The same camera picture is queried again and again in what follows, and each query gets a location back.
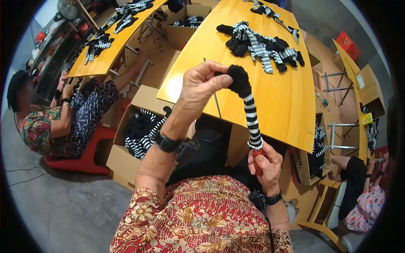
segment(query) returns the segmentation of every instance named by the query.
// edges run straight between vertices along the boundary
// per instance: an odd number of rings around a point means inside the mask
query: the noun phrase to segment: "paisley print fabric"
[[[138,188],[119,223],[110,253],[271,252],[269,226],[230,176],[186,179],[166,188],[164,201]],[[288,232],[272,232],[276,252],[293,252]]]
[[[385,200],[385,191],[379,186],[371,186],[357,198],[356,207],[347,215],[343,223],[350,230],[369,231],[374,225]]]
[[[113,81],[98,85],[92,78],[71,101],[72,131],[68,136],[51,140],[51,120],[59,120],[62,107],[31,105],[18,131],[24,143],[40,155],[79,157],[89,144],[101,117],[118,100]]]

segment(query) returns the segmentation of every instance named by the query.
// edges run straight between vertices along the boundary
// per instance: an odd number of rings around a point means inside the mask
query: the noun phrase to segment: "red box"
[[[357,46],[354,44],[354,42],[351,40],[349,36],[345,33],[345,31],[342,31],[339,36],[336,39],[336,42],[339,43],[339,45],[345,50],[350,57],[356,61],[357,58],[360,57],[361,52],[357,48]]]

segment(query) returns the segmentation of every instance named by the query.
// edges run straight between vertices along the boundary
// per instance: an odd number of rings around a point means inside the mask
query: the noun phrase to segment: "blue floral pants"
[[[101,117],[118,101],[118,90],[113,81],[98,85],[95,78],[88,81],[74,96],[72,107],[73,157],[83,154]]]

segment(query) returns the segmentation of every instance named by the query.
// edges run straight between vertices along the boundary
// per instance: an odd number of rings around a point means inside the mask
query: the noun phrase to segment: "red handle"
[[[263,174],[262,169],[256,163],[256,156],[258,156],[258,155],[264,155],[263,149],[259,149],[259,150],[253,149],[253,163],[254,163],[254,167],[256,169],[256,175],[261,176]]]

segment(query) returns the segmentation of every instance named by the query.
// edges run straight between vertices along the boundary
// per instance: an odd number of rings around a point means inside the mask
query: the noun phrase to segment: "yellow wooden table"
[[[265,3],[281,15],[287,26],[299,29],[292,13]],[[257,105],[260,131],[269,137],[282,141],[306,152],[312,152],[315,131],[315,97],[313,77],[309,55],[304,40],[300,35],[297,44],[284,27],[265,15],[250,11],[252,2],[242,0],[221,0],[186,44],[177,61],[164,80],[157,98],[177,102],[183,74],[186,70],[203,62],[203,58],[214,60],[224,65],[240,65],[249,75],[253,96]],[[241,21],[248,21],[254,31],[269,37],[287,41],[290,48],[301,51],[305,66],[280,74],[273,60],[273,74],[264,72],[260,61],[253,63],[247,53],[244,58],[235,57],[225,46],[230,36],[219,33],[216,27],[220,24],[232,26]],[[222,119],[247,127],[243,100],[228,89],[216,93]],[[219,117],[214,97],[211,97],[204,108],[204,113]]]
[[[353,83],[353,90],[354,94],[356,96],[356,106],[357,106],[357,113],[359,117],[359,123],[362,122],[361,116],[364,115],[364,113],[361,111],[360,108],[360,102],[361,102],[361,97],[360,97],[360,91],[359,91],[359,84],[356,78],[356,74],[360,72],[360,68],[357,66],[357,64],[354,62],[354,60],[349,56],[349,54],[337,43],[335,40],[333,40],[337,50],[339,51],[339,55],[342,58],[343,64],[345,66],[345,71],[347,73],[348,78],[352,81]],[[364,161],[364,163],[367,163],[367,150],[368,150],[368,140],[366,136],[366,130],[363,125],[359,125],[359,150],[358,150],[358,158]]]
[[[76,62],[73,64],[72,69],[69,72],[69,77],[83,77],[83,76],[95,76],[106,75],[110,71],[115,60],[119,57],[122,50],[132,38],[135,31],[139,27],[143,27],[147,18],[150,17],[157,9],[159,9],[167,0],[155,0],[153,1],[153,7],[139,12],[135,15],[138,18],[131,26],[124,28],[118,34],[113,33],[117,26],[114,23],[106,33],[110,34],[110,38],[114,38],[110,48],[104,49],[99,56],[94,57],[94,61],[88,62],[84,65],[86,60],[86,52],[88,47],[85,47],[80,53]]]

